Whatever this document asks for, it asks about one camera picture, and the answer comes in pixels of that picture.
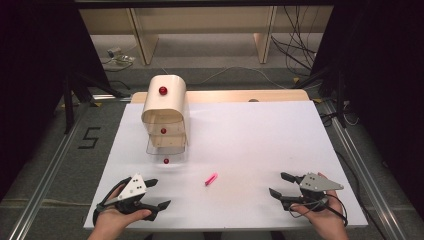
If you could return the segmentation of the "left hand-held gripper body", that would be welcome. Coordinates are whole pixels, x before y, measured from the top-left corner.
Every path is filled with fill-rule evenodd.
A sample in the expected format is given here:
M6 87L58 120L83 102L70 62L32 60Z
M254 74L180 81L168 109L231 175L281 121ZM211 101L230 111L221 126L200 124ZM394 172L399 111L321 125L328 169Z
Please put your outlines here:
M138 210L148 209L152 214L146 218L145 221L154 221L157 213L159 212L158 206L143 204L141 199L147 192L143 177L140 174L135 174L133 177L124 179L117 186L124 185L124 188L118 193L116 197L105 201L106 206L114 206L122 214L131 214Z

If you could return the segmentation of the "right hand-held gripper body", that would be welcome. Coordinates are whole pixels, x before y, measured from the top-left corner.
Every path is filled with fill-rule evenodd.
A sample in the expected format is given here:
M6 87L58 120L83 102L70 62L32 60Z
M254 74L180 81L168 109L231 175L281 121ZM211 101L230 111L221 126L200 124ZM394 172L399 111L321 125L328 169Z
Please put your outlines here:
M286 211L292 204L297 203L312 211L322 211L328 206L326 192L328 190L342 190L344 186L315 173L299 176L302 178L297 183L301 192L299 197L282 196L282 206Z

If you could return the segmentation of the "clear drawer with red knob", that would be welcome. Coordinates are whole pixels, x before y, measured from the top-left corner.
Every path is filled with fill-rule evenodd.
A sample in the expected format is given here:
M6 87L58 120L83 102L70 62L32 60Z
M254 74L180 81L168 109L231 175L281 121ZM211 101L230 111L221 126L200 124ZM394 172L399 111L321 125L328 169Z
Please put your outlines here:
M187 140L183 135L151 135L146 153L159 164L179 164L186 160Z
M146 129L150 135L171 136L185 134L185 125L182 121L174 123L151 123L146 125Z

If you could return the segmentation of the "rounded wooden drawer cabinet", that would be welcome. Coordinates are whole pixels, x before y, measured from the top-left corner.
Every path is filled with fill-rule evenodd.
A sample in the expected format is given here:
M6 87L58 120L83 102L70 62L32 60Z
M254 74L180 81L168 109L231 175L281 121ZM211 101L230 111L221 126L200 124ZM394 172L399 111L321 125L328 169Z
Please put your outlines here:
M190 110L186 83L177 75L157 75L150 81L144 102L141 121L146 129L151 123L174 123L185 125L187 146L189 143Z

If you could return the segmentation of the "person's left hand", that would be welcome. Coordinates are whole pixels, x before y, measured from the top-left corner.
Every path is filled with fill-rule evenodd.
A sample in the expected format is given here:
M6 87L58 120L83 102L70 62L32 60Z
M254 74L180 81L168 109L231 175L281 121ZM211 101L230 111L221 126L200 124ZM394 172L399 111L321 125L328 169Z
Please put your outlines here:
M87 240L116 240L128 225L143 220L151 214L150 210L142 209L125 215L114 207L108 207L99 214Z

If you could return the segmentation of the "person's right hand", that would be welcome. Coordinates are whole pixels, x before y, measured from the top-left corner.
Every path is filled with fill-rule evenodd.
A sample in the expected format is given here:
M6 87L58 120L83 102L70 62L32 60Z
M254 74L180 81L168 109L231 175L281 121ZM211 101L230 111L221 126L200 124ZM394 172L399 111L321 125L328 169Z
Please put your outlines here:
M343 219L331 210L314 212L299 204L292 204L291 210L306 217L324 240L349 240Z

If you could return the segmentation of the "black tripod stand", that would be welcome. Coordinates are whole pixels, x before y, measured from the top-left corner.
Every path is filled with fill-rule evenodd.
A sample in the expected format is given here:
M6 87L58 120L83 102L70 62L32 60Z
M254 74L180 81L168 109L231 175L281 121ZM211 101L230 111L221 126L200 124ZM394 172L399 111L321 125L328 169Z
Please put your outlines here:
M338 67L324 67L310 75L306 80L295 85L295 89L304 89L310 84L321 80L318 93L321 97L336 97L336 118L343 128L346 127L344 120L344 87L345 76Z
M68 73L63 81L63 99L65 104L66 128L68 134L75 124L72 95L82 103L91 103L94 99L89 87L94 86L118 99L130 97L110 87L108 82L101 82L81 72Z

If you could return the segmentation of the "grey power adapter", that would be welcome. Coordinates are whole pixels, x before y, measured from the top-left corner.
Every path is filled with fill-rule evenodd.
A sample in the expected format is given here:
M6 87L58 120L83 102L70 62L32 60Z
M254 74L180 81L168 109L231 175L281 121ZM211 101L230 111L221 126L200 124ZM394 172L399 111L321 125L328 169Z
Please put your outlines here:
M119 47L110 48L107 50L107 54L110 57L112 61L115 61L117 63L133 63L134 58L128 55L125 55L122 52L122 49Z

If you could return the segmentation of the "beige wooden desk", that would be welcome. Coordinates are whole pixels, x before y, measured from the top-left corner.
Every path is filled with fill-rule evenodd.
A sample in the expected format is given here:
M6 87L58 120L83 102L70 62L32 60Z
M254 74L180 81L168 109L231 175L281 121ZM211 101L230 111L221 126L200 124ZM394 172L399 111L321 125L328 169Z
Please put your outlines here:
M258 59L268 58L271 35L323 33L331 6L186 7L82 9L80 14L91 35L133 35L141 63L151 63L161 34L251 33Z

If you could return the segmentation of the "aluminium floor rail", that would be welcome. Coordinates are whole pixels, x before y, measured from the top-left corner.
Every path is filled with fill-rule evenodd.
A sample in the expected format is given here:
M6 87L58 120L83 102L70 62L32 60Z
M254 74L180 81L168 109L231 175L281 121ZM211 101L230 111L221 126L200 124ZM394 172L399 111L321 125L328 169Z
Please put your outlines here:
M54 120L42 136L36 151L24 164L0 202L0 210L12 213L11 216L3 216L3 220L11 223L11 228L5 230L5 240L25 239L88 108L88 103L80 103L72 108L74 123L69 129L60 127L61 123L65 123L65 111L58 109L55 112Z
M333 127L347 153L349 161L352 164L353 169L356 171L356 176L364 187L364 190L366 191L376 214L387 233L387 238L389 240L406 240L405 231L402 229L394 212L390 209L387 200L379 188L377 180L367 168L364 158L358 151L357 146L349 134L348 128L344 128L337 118L333 118L332 121Z

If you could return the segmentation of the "short aluminium rail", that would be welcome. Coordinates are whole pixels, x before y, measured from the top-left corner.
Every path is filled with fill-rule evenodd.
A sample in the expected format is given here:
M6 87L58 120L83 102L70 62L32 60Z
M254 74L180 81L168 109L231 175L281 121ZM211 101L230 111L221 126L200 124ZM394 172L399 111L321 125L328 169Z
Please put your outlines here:
M131 101L131 95L129 97L116 97L111 94L94 94L93 99L96 101L100 100L119 100L119 101Z

